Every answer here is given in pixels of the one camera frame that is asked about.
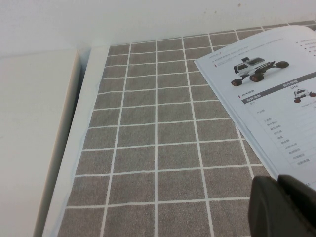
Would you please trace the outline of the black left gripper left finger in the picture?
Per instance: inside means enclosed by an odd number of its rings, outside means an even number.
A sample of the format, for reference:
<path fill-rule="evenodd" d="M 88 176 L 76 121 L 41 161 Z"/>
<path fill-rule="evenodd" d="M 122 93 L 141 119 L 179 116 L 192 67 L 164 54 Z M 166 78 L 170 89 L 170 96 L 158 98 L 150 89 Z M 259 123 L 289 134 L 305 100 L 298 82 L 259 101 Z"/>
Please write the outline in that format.
<path fill-rule="evenodd" d="M 254 177 L 248 209 L 252 237 L 299 237 L 303 227 L 296 214 L 278 179 Z"/>

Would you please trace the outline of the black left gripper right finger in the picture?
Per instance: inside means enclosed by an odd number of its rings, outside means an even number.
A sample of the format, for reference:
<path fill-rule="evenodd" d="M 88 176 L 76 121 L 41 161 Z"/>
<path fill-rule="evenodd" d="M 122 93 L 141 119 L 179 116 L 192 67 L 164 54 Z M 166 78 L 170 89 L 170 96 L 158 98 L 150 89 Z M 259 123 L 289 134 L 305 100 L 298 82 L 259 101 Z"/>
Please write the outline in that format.
<path fill-rule="evenodd" d="M 281 185 L 295 207 L 297 219 L 303 227 L 300 237 L 316 236 L 316 192 L 290 175 L 279 175 Z"/>

